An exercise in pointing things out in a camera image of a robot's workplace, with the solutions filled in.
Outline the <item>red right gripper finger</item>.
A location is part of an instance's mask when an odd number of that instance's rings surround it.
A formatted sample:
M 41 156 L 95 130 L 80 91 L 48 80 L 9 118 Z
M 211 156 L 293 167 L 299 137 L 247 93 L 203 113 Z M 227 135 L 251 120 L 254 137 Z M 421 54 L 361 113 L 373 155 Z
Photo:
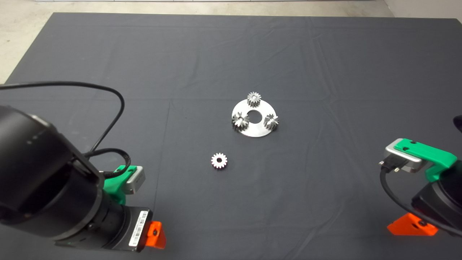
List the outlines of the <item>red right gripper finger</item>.
M 439 230 L 411 213 L 396 219 L 387 229 L 396 236 L 434 236 Z

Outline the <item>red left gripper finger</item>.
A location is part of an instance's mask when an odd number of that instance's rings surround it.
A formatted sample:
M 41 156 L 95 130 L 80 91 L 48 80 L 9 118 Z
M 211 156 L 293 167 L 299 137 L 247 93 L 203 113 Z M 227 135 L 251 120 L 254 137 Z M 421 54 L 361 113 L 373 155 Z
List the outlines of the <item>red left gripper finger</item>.
M 151 221 L 147 232 L 146 247 L 163 250 L 166 247 L 166 236 L 160 221 Z

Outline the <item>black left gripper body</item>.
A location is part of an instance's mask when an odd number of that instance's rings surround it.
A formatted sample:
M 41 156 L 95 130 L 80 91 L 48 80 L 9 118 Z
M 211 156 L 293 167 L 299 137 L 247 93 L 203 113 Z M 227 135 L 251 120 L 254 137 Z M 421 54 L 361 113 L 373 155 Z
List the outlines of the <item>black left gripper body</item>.
M 125 220 L 118 239 L 118 250 L 139 253 L 145 248 L 153 212 L 147 207 L 125 206 L 124 213 Z

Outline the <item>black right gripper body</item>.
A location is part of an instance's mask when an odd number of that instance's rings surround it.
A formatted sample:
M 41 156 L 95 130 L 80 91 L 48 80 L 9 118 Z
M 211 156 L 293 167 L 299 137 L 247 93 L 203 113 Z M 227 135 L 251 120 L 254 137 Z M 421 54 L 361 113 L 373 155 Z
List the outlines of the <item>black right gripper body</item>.
M 423 187 L 411 199 L 411 206 L 426 222 L 461 238 L 461 202 L 457 202 L 440 181 Z

